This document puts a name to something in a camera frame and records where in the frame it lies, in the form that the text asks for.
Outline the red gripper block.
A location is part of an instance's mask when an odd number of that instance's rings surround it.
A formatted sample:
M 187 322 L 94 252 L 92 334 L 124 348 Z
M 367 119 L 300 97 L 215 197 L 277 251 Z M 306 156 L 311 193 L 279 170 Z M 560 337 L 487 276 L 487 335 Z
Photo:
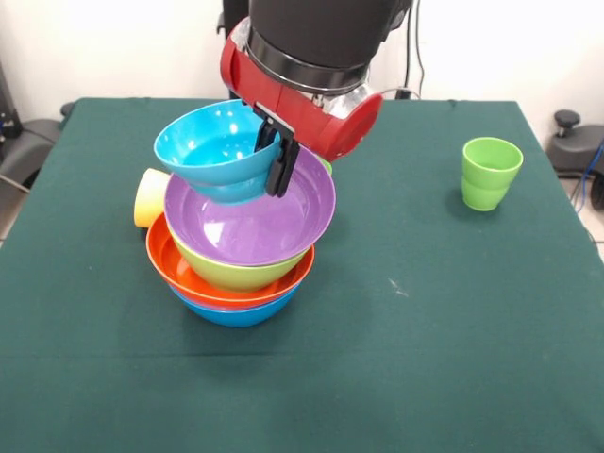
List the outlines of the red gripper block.
M 348 155 L 374 126 L 383 103 L 366 74 L 336 89 L 296 82 L 293 76 L 323 77 L 327 70 L 279 54 L 248 17 L 226 38 L 220 71 L 226 86 L 262 119 L 254 152 L 271 145 L 277 133 L 281 136 L 265 184 L 270 196 L 287 192 L 300 146 L 327 161 Z

